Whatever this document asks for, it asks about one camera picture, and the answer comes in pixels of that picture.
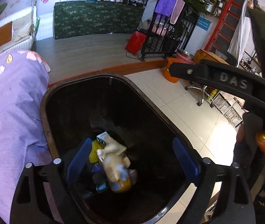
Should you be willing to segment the right hand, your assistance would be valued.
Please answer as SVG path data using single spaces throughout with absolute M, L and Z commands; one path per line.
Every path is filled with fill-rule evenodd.
M 244 130 L 244 125 L 242 125 L 236 135 L 236 144 L 234 146 L 234 158 L 252 158 L 257 148 L 265 155 L 265 131 L 261 130 L 254 136 L 255 143 L 251 147 L 246 141 L 246 133 Z

